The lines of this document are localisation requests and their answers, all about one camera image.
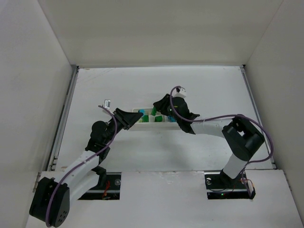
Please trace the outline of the green lego brick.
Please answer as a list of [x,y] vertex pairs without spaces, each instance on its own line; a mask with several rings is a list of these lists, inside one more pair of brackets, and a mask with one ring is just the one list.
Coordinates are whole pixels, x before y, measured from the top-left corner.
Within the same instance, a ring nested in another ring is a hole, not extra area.
[[162,116],[162,115],[157,115],[157,116],[155,116],[154,121],[157,122],[157,123],[162,122],[162,121],[163,121],[163,116]]

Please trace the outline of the long green lego plate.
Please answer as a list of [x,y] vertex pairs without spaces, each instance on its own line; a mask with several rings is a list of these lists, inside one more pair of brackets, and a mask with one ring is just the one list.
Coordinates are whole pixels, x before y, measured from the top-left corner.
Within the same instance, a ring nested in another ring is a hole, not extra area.
[[156,107],[153,107],[152,111],[151,111],[151,115],[155,116],[157,113]]

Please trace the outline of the lime lego brick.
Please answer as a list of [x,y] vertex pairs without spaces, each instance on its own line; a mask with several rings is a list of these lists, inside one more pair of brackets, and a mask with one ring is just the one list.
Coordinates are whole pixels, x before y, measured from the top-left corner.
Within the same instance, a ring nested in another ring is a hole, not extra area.
[[148,123],[149,122],[149,116],[148,115],[143,115],[139,121],[139,123]]

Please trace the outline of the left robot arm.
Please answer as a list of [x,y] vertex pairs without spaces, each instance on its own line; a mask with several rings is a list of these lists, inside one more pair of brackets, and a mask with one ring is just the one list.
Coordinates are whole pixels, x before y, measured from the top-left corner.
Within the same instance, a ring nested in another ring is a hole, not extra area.
[[90,139],[82,154],[62,173],[38,182],[29,214],[48,228],[58,228],[66,220],[71,204],[93,187],[102,187],[107,171],[100,167],[106,159],[110,145],[121,130],[129,130],[142,116],[140,112],[126,112],[116,108],[108,111],[108,122],[92,125]]

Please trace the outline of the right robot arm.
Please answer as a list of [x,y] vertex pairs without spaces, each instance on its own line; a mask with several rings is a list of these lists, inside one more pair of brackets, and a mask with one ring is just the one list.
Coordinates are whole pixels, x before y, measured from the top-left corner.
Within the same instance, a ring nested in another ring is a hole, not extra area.
[[186,133],[207,134],[227,141],[232,155],[219,174],[220,180],[226,184],[236,181],[245,165],[265,142],[262,133],[248,119],[241,116],[231,120],[204,121],[199,114],[189,110],[182,97],[173,97],[170,101],[170,95],[166,94],[160,101],[154,102],[153,107],[161,114],[173,117]]

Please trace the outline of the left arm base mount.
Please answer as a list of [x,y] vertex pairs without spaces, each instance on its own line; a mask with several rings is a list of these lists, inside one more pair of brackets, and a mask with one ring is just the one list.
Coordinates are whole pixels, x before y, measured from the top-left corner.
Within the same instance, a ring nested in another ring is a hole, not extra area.
[[100,166],[92,171],[98,175],[98,183],[83,194],[79,200],[119,200],[122,173],[107,172]]

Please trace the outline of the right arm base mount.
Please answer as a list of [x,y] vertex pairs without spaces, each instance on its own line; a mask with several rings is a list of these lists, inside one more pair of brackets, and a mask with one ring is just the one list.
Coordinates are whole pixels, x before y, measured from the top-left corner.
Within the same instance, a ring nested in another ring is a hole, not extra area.
[[221,171],[204,173],[207,198],[209,200],[252,200],[256,196],[255,186],[245,172],[231,179]]

